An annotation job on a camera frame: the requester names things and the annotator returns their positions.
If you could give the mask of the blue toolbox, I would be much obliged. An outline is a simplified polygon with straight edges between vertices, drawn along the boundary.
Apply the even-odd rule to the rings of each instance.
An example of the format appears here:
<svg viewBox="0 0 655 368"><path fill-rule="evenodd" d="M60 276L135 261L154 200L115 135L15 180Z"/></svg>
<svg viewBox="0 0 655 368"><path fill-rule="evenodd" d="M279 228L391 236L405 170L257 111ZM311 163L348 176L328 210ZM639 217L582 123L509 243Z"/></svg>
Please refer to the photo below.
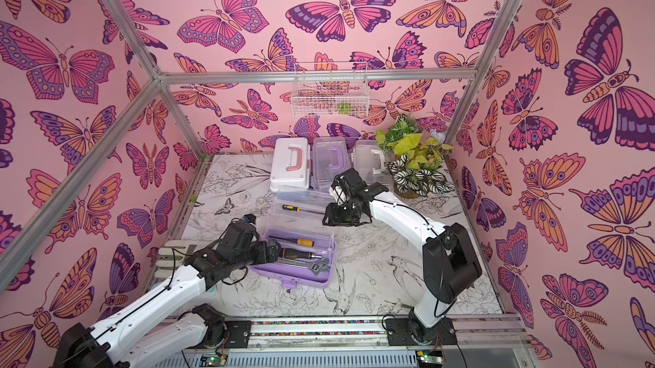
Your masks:
<svg viewBox="0 0 655 368"><path fill-rule="evenodd" d="M270 176L272 192L308 190L310 145L305 138L282 138L275 143Z"/></svg>

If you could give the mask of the purple toolbox clear lid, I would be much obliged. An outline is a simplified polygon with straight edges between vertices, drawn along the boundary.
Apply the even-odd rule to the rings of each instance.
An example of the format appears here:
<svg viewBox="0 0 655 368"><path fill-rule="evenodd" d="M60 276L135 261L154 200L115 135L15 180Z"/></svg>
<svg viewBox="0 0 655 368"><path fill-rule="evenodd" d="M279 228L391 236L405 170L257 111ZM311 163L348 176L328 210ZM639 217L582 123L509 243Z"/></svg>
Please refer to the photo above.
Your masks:
<svg viewBox="0 0 655 368"><path fill-rule="evenodd" d="M342 137L314 140L311 147L311 185L314 190L327 192L334 178L351 168L351 158Z"/></svg>

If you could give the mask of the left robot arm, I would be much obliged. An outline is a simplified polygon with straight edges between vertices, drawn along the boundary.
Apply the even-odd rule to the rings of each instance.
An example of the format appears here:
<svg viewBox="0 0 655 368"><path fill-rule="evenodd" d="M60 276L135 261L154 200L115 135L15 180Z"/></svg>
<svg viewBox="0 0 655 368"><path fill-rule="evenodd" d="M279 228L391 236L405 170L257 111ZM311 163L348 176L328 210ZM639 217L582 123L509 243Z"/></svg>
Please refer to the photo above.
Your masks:
<svg viewBox="0 0 655 368"><path fill-rule="evenodd" d="M226 317L209 304L193 307L164 328L181 306L225 281L232 272L274 263L281 247L264 240L254 223L232 221L221 238L184 258L147 294L90 327L76 324L61 337L55 367L150 367L197 345L222 347L230 338Z"/></svg>

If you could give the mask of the white toolbox clear lid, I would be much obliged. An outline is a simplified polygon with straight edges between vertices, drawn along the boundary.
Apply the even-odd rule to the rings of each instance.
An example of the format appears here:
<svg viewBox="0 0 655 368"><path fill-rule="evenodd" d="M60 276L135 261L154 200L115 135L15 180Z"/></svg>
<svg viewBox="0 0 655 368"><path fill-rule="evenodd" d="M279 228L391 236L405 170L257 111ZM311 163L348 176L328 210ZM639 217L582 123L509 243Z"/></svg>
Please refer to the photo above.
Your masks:
<svg viewBox="0 0 655 368"><path fill-rule="evenodd" d="M352 149L353 168L367 184L380 183L392 189L392 176L385 168L385 153L374 140L359 139Z"/></svg>

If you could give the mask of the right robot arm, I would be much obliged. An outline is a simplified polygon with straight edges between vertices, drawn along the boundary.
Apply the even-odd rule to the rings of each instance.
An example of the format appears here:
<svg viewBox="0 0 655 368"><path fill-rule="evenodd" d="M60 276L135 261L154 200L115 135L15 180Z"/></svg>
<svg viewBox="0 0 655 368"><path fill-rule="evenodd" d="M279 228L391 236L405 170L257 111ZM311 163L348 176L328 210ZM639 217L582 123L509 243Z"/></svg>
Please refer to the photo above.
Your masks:
<svg viewBox="0 0 655 368"><path fill-rule="evenodd" d="M408 328L416 342L435 341L458 296L482 275L467 228L430 219L385 185L366 183L354 168L334 177L329 194L334 201L325 209L324 226L358 227L367 217L386 224L419 250L426 291L409 312Z"/></svg>

